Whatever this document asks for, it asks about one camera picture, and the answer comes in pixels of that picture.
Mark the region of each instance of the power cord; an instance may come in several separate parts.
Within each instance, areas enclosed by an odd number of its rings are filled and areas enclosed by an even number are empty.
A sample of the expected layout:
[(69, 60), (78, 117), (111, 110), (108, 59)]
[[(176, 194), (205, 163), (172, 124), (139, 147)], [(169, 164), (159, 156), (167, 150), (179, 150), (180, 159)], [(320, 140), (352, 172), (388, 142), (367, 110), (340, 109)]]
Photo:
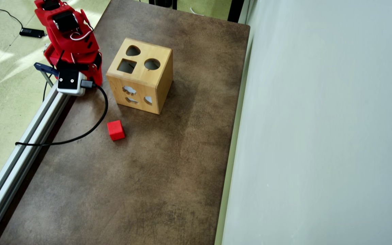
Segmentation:
[(78, 136), (76, 138), (72, 138), (72, 139), (67, 140), (67, 141), (43, 143), (43, 144), (29, 144), (29, 143), (16, 142), (14, 144), (16, 146), (17, 145), (22, 145), (22, 146), (56, 146), (56, 145), (62, 145), (62, 144), (67, 144), (67, 143), (70, 143), (70, 142), (73, 142), (73, 141), (77, 141), (80, 138), (84, 138), (87, 135), (89, 135), (91, 132), (93, 132), (93, 130), (95, 130), (99, 126), (99, 124), (101, 124), (101, 122), (104, 120), (105, 115), (107, 114), (107, 110), (109, 109), (109, 101), (108, 101), (107, 95), (105, 94), (105, 91), (103, 90), (103, 88), (101, 88), (100, 86), (97, 86), (94, 82), (87, 81), (87, 80), (82, 80), (81, 81), (81, 87), (82, 88), (97, 88), (97, 89), (99, 89), (99, 91), (101, 91), (102, 95), (104, 96), (104, 101), (105, 101), (104, 113), (102, 114), (102, 116), (99, 119), (99, 121), (92, 127), (92, 129), (90, 129), (89, 131), (87, 131), (83, 135), (80, 135), (80, 136)]
[(9, 16), (13, 17), (15, 20), (17, 20), (17, 22), (19, 22), (20, 27), (23, 28), (22, 23), (21, 23), (20, 20), (18, 20), (15, 16), (11, 15), (11, 14), (10, 14), (8, 11), (6, 11), (6, 10), (0, 9), (0, 11), (4, 11), (4, 12), (6, 12)]
[(46, 87), (47, 87), (47, 86), (48, 86), (48, 81), (45, 82), (45, 88), (43, 89), (43, 99), (42, 99), (42, 102), (45, 101), (45, 93), (46, 93)]

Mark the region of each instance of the square hole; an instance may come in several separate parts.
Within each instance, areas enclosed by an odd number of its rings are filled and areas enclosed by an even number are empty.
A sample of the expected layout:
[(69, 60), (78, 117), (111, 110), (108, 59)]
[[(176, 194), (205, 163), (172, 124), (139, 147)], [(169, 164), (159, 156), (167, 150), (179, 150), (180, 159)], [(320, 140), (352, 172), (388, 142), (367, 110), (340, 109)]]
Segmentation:
[(137, 62), (130, 61), (127, 59), (122, 59), (117, 70), (132, 74), (132, 72), (134, 71), (135, 65), (137, 65)]

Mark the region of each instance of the white wall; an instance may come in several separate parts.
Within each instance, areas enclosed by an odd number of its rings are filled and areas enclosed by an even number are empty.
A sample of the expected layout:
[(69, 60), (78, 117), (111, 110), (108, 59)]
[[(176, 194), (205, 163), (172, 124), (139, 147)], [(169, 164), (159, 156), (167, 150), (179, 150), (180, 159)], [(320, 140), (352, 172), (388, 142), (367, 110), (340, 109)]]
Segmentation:
[(392, 244), (392, 0), (257, 0), (223, 244)]

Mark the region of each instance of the black power adapter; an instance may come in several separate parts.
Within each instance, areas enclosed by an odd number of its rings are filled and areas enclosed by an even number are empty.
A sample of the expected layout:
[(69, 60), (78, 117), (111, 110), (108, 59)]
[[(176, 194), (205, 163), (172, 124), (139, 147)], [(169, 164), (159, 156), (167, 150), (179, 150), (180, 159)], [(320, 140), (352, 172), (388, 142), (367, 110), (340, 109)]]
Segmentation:
[(19, 35), (27, 36), (27, 37), (38, 37), (38, 38), (42, 38), (43, 36), (46, 36), (43, 30), (30, 29), (30, 28), (22, 28), (19, 32)]

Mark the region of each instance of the wooden shape sorter box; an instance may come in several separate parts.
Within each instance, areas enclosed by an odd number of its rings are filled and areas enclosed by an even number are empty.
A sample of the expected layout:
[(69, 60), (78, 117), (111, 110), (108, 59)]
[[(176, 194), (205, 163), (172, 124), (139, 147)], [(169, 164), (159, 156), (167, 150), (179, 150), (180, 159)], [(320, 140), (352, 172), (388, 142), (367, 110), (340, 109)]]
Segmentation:
[(172, 49), (126, 38), (106, 76), (117, 104), (160, 114), (173, 80)]

